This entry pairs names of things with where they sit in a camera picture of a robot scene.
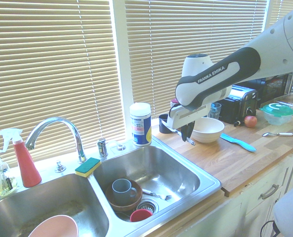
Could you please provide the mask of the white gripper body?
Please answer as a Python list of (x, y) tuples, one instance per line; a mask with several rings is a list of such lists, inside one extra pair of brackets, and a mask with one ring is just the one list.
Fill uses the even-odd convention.
[(167, 126), (172, 129), (181, 128), (201, 117), (207, 116), (210, 111), (210, 103), (190, 111), (182, 105), (174, 105), (167, 118)]

